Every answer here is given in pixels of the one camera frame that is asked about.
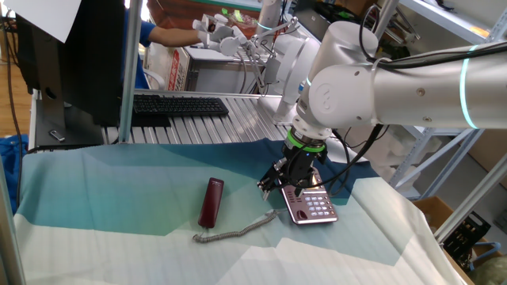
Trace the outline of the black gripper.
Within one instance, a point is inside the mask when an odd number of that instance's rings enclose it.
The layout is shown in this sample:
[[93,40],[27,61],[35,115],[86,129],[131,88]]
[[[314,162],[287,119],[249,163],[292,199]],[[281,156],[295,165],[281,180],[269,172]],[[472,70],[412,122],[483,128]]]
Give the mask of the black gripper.
[[257,183],[263,192],[263,200],[267,200],[272,191],[289,185],[309,188],[313,184],[311,181],[314,171],[313,162],[318,159],[323,164],[326,160],[327,148],[324,144],[310,144],[303,149],[284,144],[282,153],[284,158],[274,162]]

